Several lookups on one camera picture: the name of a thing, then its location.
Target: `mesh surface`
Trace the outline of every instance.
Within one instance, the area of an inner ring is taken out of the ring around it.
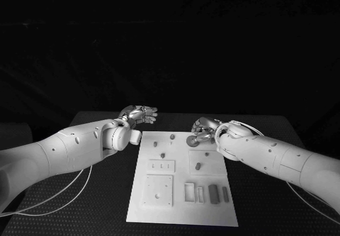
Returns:
[[[118,112],[80,112],[70,126],[107,118]],[[221,121],[237,120],[253,126],[267,137],[302,148],[300,140],[280,116],[246,116],[213,114],[159,113],[156,122],[139,124],[141,131],[187,131],[198,117]],[[239,227],[126,223],[129,193],[138,157],[138,146],[128,145],[123,151],[96,163],[87,186],[76,200],[56,213],[28,217],[14,215],[4,236],[21,235],[120,235],[175,236],[215,235],[340,235],[340,226],[319,215],[292,193],[286,183],[263,175],[240,162],[224,160],[231,198]],[[20,208],[25,208],[48,198],[71,181],[77,173],[50,177],[34,184],[27,192]],[[45,204],[25,213],[38,214],[63,206],[77,194],[86,179],[87,169],[69,189]],[[331,217],[335,212],[318,203],[299,188],[308,202]]]

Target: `table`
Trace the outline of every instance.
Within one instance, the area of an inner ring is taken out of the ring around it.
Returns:
[[[79,112],[70,126],[116,118],[118,114],[119,112]],[[190,131],[192,122],[201,116],[221,121],[237,120],[253,126],[267,137],[303,147],[293,128],[282,116],[159,113],[154,124],[139,124],[135,129]],[[263,175],[243,163],[227,159],[224,159],[224,164],[237,228],[125,222],[136,157],[138,146],[128,145],[123,151],[96,163],[86,188],[76,200],[61,210],[45,216],[14,215],[2,236],[200,236],[218,233],[224,235],[340,235],[340,225],[303,204],[283,181]],[[38,214],[63,206],[83,186],[87,171],[89,169],[53,200],[25,213]],[[18,209],[48,198],[67,185],[76,174],[53,176],[34,184]],[[295,189],[308,202],[338,220],[335,212],[298,187]]]

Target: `white board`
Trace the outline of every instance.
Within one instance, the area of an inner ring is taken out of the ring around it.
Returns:
[[[223,156],[210,142],[190,147],[185,144],[190,135],[188,132],[142,132],[126,222],[237,227]],[[197,161],[201,162],[203,174],[194,173],[191,167]],[[211,184],[217,186],[218,204],[210,203]],[[223,201],[221,187],[227,189],[227,203]]]

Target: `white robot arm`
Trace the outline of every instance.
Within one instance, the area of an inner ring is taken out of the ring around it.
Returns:
[[[138,145],[136,123],[152,123],[156,108],[128,106],[118,119],[61,129],[44,140],[0,151],[0,213],[17,194],[50,176],[79,171]]]
[[[200,118],[187,137],[188,146],[214,138],[217,152],[262,173],[300,187],[340,214],[340,160],[309,152],[266,136],[253,135],[239,122]]]

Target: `black background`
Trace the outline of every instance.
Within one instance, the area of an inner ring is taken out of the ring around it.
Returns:
[[[337,1],[11,1],[0,15],[0,122],[34,141],[77,111],[148,105],[282,115],[340,155]]]

